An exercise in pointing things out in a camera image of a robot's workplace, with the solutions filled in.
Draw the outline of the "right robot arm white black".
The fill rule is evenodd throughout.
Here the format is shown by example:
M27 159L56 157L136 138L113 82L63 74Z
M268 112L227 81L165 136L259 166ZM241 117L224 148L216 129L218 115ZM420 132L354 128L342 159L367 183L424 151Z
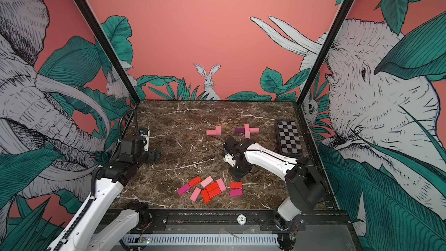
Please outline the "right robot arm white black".
M274 225L286 231L298 227L294 222L302 213L314 210L327 192L326 183L311 159L290 158L264 148L254 140L238 142L229 137L224 141L225 161L235 181L241 181L255 165L285 182L288 197L277 208Z

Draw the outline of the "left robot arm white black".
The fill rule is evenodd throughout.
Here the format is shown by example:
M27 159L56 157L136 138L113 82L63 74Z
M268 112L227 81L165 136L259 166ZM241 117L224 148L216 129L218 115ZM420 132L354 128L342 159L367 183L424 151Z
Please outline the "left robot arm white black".
M139 168L154 162L158 151L149 148L148 135L121 139L112 160L99 167L91 179L91 192L49 251L110 251L128 232L142 231L153 223L146 203L131 202L98 234L96 228Z

